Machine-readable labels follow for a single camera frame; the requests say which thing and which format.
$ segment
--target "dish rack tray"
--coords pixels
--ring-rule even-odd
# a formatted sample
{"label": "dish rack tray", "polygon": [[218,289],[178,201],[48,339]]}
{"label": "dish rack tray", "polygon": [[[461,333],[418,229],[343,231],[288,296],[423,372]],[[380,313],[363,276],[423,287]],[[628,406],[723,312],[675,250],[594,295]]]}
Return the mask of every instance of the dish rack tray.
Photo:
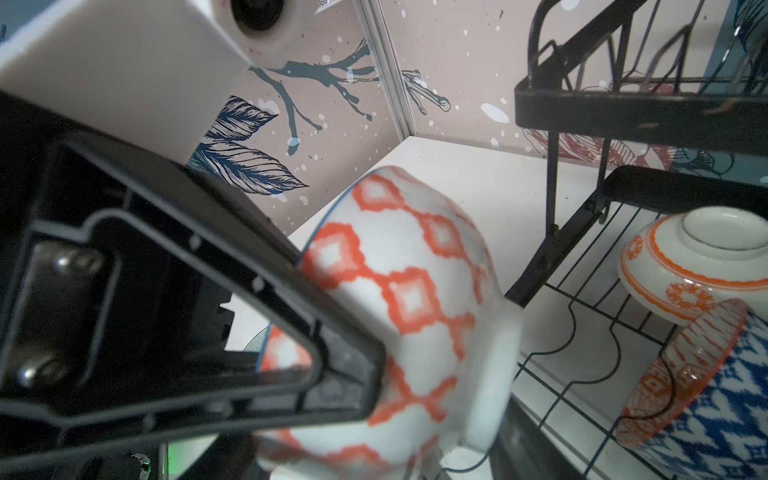
{"label": "dish rack tray", "polygon": [[[768,60],[768,29],[760,38],[750,40],[750,47],[744,49],[747,53],[740,60],[735,75],[718,76],[729,55],[737,50],[736,46],[740,46],[737,42],[743,40],[743,35],[733,36],[727,53],[711,76],[684,77],[683,67],[690,35],[704,3],[704,0],[700,0],[690,23],[681,25],[662,48],[655,52],[646,73],[639,74],[638,64],[660,10],[661,0],[653,2],[650,20],[646,25],[641,25],[644,37],[634,59],[634,66],[626,68],[625,63],[635,13],[647,2],[649,0],[615,0],[563,45],[558,45],[554,40],[543,45],[540,43],[544,19],[559,0],[543,0],[531,25],[528,74],[515,88],[515,119],[519,127],[546,131],[546,230],[541,246],[506,296],[522,306],[528,305],[542,289],[561,297],[567,302],[570,312],[571,333],[557,348],[529,352],[518,364],[518,376],[526,375],[533,379],[550,392],[554,399],[546,408],[540,406],[541,412],[538,415],[529,408],[526,415],[524,409],[510,402],[507,418],[489,455],[494,478],[607,478],[603,472],[596,472],[599,469],[596,468],[596,462],[605,449],[615,443],[613,431],[619,419],[614,416],[606,422],[606,418],[596,418],[594,410],[583,408],[582,404],[571,399],[570,394],[578,386],[607,385],[607,382],[614,379],[623,365],[622,342],[615,329],[625,329],[643,337],[658,347],[658,354],[673,338],[676,329],[674,324],[658,319],[660,323],[649,333],[649,320],[653,322],[651,312],[635,308],[639,303],[624,293],[619,280],[612,280],[604,293],[595,297],[594,301],[581,298],[582,291],[590,281],[604,272],[611,255],[621,251],[627,241],[623,237],[626,232],[631,232],[633,228],[639,229],[644,223],[662,215],[680,214],[710,205],[749,210],[768,218],[768,189],[765,187],[631,165],[617,167],[606,175],[612,140],[768,156],[768,140],[760,133],[768,131],[768,98],[760,96],[768,84],[768,79],[760,73],[765,70],[760,67],[760,62]],[[755,11],[758,8],[762,8],[759,2],[744,2],[740,16],[737,15],[736,19],[736,26],[742,29],[742,33],[744,28],[752,25],[750,22],[755,22]],[[618,36],[617,45],[614,43],[614,35]],[[671,67],[664,69],[665,74],[654,76],[664,53],[674,51],[673,47],[676,46],[677,54]],[[605,55],[606,51],[611,70],[608,91],[582,91],[581,79],[587,59],[592,55]],[[540,62],[539,58],[545,53],[548,57]],[[631,89],[633,91],[621,90],[630,84],[636,86]],[[698,92],[682,93],[682,84],[698,84]],[[727,84],[728,87],[724,93],[707,93],[707,89],[711,90],[714,84]],[[659,88],[663,86],[666,93],[661,94]],[[563,133],[599,137],[595,144],[601,145],[601,157],[594,192],[560,227],[554,219],[558,160],[561,156],[560,134]],[[638,224],[641,217],[646,220]],[[596,227],[598,222],[603,226]],[[561,268],[569,255],[567,264]],[[591,259],[589,268],[584,268],[585,259]],[[569,282],[571,288],[565,290],[563,282]],[[611,295],[619,295],[623,299],[618,300],[617,309],[609,311],[604,308],[604,301]],[[630,323],[625,321],[623,313],[632,302],[634,318],[639,320]],[[541,360],[552,358],[568,347],[574,348],[574,338],[579,329],[584,328],[580,316],[574,310],[588,311],[604,321],[604,328],[610,338],[602,336],[600,341],[610,342],[612,339],[616,354],[613,364],[607,362],[604,365],[604,374],[593,379],[574,376],[553,381],[552,377],[542,374],[536,366]],[[666,329],[660,329],[659,325],[666,325]],[[561,405],[572,409],[603,435],[593,455],[566,452],[566,456],[571,457],[571,463],[574,463],[575,456],[576,463],[581,461],[583,464],[576,470],[562,464],[561,456],[551,444],[547,445],[543,435],[531,431],[547,429],[552,413]],[[529,416],[538,420],[538,424],[531,423]],[[550,429],[548,435],[557,438],[558,434]],[[611,448],[621,447],[616,444]],[[522,452],[531,456],[531,460],[525,460]],[[651,477],[677,478],[662,472],[633,452],[626,452],[644,465]]]}

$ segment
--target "blue and white patterned bowl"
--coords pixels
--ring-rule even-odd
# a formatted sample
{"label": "blue and white patterned bowl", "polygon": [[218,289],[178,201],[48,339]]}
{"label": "blue and white patterned bowl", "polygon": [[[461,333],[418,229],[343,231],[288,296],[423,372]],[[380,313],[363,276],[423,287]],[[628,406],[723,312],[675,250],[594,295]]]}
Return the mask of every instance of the blue and white patterned bowl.
{"label": "blue and white patterned bowl", "polygon": [[741,300],[716,305],[664,350],[623,416],[634,418],[618,442],[677,475],[768,478],[768,323]]}

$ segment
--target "white bowl with red pattern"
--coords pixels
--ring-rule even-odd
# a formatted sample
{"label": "white bowl with red pattern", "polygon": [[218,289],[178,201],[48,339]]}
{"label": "white bowl with red pattern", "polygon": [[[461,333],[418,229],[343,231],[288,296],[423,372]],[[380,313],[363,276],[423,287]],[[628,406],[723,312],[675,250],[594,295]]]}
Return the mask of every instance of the white bowl with red pattern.
{"label": "white bowl with red pattern", "polygon": [[731,298],[768,316],[768,221],[731,207],[656,220],[618,265],[627,291],[651,312],[687,325]]}
{"label": "white bowl with red pattern", "polygon": [[[491,447],[522,309],[504,298],[458,205],[402,168],[379,168],[342,195],[298,267],[383,341],[382,392],[364,422],[257,432],[262,466],[297,478],[432,478],[442,452]],[[306,365],[302,350],[273,328],[261,370]]]}

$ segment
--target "black wire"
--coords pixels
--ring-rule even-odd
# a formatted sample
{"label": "black wire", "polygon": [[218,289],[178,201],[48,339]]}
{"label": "black wire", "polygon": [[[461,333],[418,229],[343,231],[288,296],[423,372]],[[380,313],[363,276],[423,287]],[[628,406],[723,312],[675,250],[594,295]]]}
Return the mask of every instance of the black wire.
{"label": "black wire", "polygon": [[[485,461],[488,460],[488,456],[490,454],[491,454],[491,452],[488,451],[488,453],[486,453],[485,456],[483,456],[483,458],[480,458],[480,462],[475,463],[473,466],[471,466],[469,468],[448,468],[448,467],[443,467],[443,468],[440,469],[439,472],[437,472],[437,475],[435,475],[433,480],[438,480],[438,478],[440,478],[440,475],[442,475],[443,472],[448,472],[448,473],[469,473],[469,472],[473,472],[474,470],[477,470],[478,468],[480,468],[480,465],[484,464]],[[424,475],[422,475],[422,480],[427,480],[427,478]]]}

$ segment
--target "dish rack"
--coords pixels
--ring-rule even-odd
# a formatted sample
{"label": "dish rack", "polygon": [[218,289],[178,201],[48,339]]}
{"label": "dish rack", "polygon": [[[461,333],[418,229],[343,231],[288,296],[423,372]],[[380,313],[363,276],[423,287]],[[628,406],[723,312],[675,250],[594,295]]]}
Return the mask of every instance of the dish rack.
{"label": "dish rack", "polygon": [[[761,2],[747,0],[741,5],[736,33],[721,63],[712,75],[699,78],[684,77],[683,68],[691,32],[704,0],[698,2],[691,21],[681,25],[654,53],[647,71],[638,73],[641,55],[660,11],[661,0],[650,2],[653,10],[644,25],[637,57],[628,69],[627,50],[633,20],[637,10],[649,0],[614,1],[562,45],[554,40],[543,45],[540,42],[544,20],[558,0],[543,0],[531,25],[528,74],[515,88],[515,118],[520,127],[547,132],[546,231],[545,240],[506,296],[522,306],[530,304],[528,308],[538,312],[543,307],[536,305],[534,297],[541,292],[540,295],[547,296],[546,303],[563,302],[570,319],[560,315],[560,325],[565,325],[565,331],[558,345],[533,346],[518,364],[518,377],[525,376],[527,381],[536,382],[548,392],[550,399],[540,405],[539,412],[526,408],[527,415],[524,409],[510,402],[507,418],[489,455],[495,478],[608,478],[604,473],[595,475],[596,463],[606,448],[621,449],[613,435],[621,419],[621,409],[613,408],[607,416],[605,410],[584,401],[584,396],[576,391],[587,387],[599,391],[616,383],[617,372],[627,365],[622,355],[630,336],[641,339],[654,351],[643,363],[634,358],[637,352],[629,345],[634,355],[630,360],[634,365],[640,362],[639,365],[647,368],[677,329],[634,301],[615,274],[614,257],[621,253],[631,234],[662,215],[680,214],[708,205],[741,208],[768,218],[765,187],[631,165],[617,167],[606,175],[613,140],[768,156],[768,137],[761,133],[768,131],[768,98],[760,96],[768,84],[764,75],[768,30],[749,38],[744,48],[746,55],[740,59],[735,75],[718,76],[728,58],[737,55],[734,52],[740,50],[739,42],[749,37],[750,33],[745,31],[763,20]],[[618,35],[617,45],[614,35]],[[655,76],[656,71],[661,70],[664,54],[674,52],[675,48],[677,53],[672,65],[664,69],[664,74]],[[611,70],[607,91],[581,90],[587,60],[606,53]],[[698,84],[698,89],[683,93],[682,84]],[[711,93],[713,85],[722,87],[723,84],[727,85],[723,93]],[[629,88],[622,91],[628,85],[634,85],[633,91],[628,91]],[[594,192],[560,227],[554,219],[560,134],[563,133],[600,138],[595,144],[601,145],[601,156]],[[601,276],[608,278],[608,282],[596,287],[595,280]],[[625,315],[628,310],[632,310],[632,320]],[[545,322],[543,318],[548,315],[536,317],[539,323]],[[597,319],[602,324],[594,327]],[[585,343],[582,338],[585,335],[593,337]],[[615,351],[613,363],[605,363],[602,371],[590,378],[577,373],[571,378],[552,375],[547,361],[573,351],[579,343],[582,349],[610,346]],[[644,369],[634,371],[635,382],[643,372]],[[632,386],[626,391],[627,396]],[[591,455],[575,449],[566,452],[569,463],[578,465],[575,470],[563,463],[554,447],[541,439],[542,435],[532,431],[548,430],[548,422],[560,406],[576,412],[601,435]],[[529,417],[537,421],[537,425],[534,426]],[[568,442],[558,438],[556,431],[549,429],[546,433],[568,449]],[[642,464],[651,478],[677,478],[633,452],[625,452]]]}

